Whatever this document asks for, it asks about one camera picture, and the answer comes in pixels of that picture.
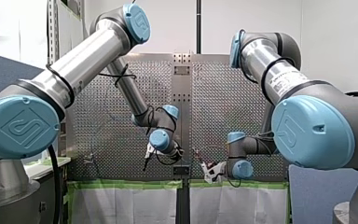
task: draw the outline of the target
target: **silver arm segment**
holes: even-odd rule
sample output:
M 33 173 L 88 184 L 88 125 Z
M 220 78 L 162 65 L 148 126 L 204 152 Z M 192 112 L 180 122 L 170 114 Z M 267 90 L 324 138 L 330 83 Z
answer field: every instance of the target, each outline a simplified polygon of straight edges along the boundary
M 112 21 L 101 22 L 110 25 L 99 25 L 99 30 L 51 66 L 68 81 L 75 95 L 84 90 L 110 62 L 130 50 L 130 40 L 124 31 Z M 68 87 L 48 69 L 29 82 L 62 108 L 70 104 Z

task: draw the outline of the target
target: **white wall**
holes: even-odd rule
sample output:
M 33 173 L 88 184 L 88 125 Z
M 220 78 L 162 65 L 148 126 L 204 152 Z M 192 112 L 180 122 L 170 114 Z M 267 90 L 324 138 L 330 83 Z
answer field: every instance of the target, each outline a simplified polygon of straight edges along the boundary
M 229 54 L 240 29 L 287 33 L 299 44 L 301 0 L 202 1 L 202 53 Z
M 85 0 L 86 26 L 99 14 L 128 0 Z M 152 35 L 132 52 L 196 51 L 196 0 L 138 0 L 150 20 Z M 232 36 L 249 32 L 285 32 L 300 40 L 300 0 L 202 1 L 202 53 L 229 54 Z
M 0 1 L 0 56 L 45 66 L 48 61 L 47 3 L 47 0 Z
M 128 4 L 129 0 L 85 0 L 87 30 L 101 13 Z M 173 53 L 195 51 L 196 9 L 194 0 L 139 0 L 151 26 L 151 37 L 132 52 Z
M 358 91 L 358 0 L 302 1 L 302 71 Z

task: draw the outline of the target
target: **gray panel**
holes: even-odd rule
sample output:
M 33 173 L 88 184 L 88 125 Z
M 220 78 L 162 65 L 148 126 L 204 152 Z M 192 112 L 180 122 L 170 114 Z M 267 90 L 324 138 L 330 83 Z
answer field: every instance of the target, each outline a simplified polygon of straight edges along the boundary
M 0 56 L 0 91 L 19 78 L 32 79 L 43 70 Z
M 149 104 L 157 108 L 171 102 L 172 55 L 132 55 L 126 61 Z M 76 137 L 76 158 L 69 168 L 72 179 L 172 179 L 172 168 L 156 159 L 143 172 L 146 129 L 132 124 L 130 109 L 112 78 L 97 77 L 82 91 L 71 120 Z M 90 154 L 94 162 L 88 162 Z
M 192 63 L 191 146 L 199 149 L 207 162 L 224 161 L 229 132 L 259 132 L 265 100 L 258 85 L 247 81 L 240 69 L 228 66 L 227 55 L 194 55 Z M 286 163 L 280 155 L 254 155 L 249 161 L 257 180 L 282 181 L 286 176 Z M 203 177 L 198 165 L 192 168 L 192 178 Z

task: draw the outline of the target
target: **white object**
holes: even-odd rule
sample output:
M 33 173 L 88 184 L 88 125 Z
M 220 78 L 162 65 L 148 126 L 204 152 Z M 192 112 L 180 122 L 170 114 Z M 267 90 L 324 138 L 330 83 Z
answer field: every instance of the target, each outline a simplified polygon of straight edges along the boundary
M 57 158 L 58 166 L 64 166 L 66 163 L 71 161 L 71 158 Z M 28 175 L 30 180 L 36 179 L 38 177 L 42 177 L 50 172 L 52 172 L 53 168 L 51 165 L 43 165 L 42 163 L 38 162 L 32 165 L 24 165 L 25 173 Z

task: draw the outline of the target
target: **green tape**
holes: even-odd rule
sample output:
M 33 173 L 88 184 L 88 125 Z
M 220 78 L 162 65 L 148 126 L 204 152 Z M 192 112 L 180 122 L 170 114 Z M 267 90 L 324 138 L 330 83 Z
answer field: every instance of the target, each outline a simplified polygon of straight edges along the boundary
M 127 181 L 105 180 L 68 182 L 68 188 L 72 189 L 179 189 L 182 181 Z
M 235 186 L 240 184 L 240 181 L 231 181 L 231 183 Z M 191 180 L 190 187 L 191 188 L 221 188 L 221 187 L 230 187 L 231 185 L 228 181 L 224 181 L 221 184 L 208 184 L 203 180 Z M 258 181 L 241 181 L 240 188 L 248 188 L 248 189 L 288 189 L 288 182 L 258 182 Z
M 68 158 L 59 157 L 59 158 L 57 158 L 57 163 L 63 162 L 63 161 L 65 161 L 65 160 L 68 160 Z M 46 159 L 46 160 L 44 160 L 41 164 L 42 164 L 42 165 L 51 165 L 51 159 Z

